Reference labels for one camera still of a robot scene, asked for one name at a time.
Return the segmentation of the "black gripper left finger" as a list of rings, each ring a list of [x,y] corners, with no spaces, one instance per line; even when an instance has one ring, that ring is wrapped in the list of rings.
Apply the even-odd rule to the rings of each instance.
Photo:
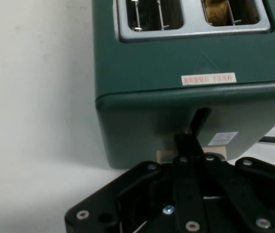
[[[119,200],[124,233],[205,233],[207,219],[199,168],[203,150],[192,134],[174,137],[178,156],[167,164],[137,165],[135,182]]]

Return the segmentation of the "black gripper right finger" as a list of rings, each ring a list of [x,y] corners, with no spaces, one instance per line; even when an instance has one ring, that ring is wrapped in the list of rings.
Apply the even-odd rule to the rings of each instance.
[[[275,165],[251,157],[231,165],[207,154],[203,166],[231,208],[227,220],[238,232],[275,233]]]

